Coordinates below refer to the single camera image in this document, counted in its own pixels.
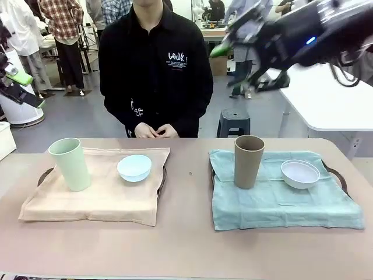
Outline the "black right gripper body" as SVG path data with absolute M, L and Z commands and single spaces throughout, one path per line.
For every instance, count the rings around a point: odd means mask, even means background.
M 310 67 L 332 59 L 332 32 L 326 14 L 331 2 L 310 2 L 275 21 L 266 22 L 256 34 L 260 69 Z

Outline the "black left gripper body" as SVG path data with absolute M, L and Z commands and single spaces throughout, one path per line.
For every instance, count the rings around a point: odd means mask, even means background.
M 4 53 L 0 53 L 0 79 L 1 84 L 3 84 L 3 79 L 6 76 L 5 68 L 8 66 L 8 58 Z

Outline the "person's left hand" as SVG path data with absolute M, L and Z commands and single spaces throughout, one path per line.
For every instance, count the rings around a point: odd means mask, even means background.
M 165 124 L 156 131 L 158 138 L 178 138 L 178 132 L 171 124 Z

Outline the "person's right hand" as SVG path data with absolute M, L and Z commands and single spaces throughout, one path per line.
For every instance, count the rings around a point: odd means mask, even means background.
M 134 129 L 137 138 L 157 138 L 158 133 L 144 122 L 139 123 Z

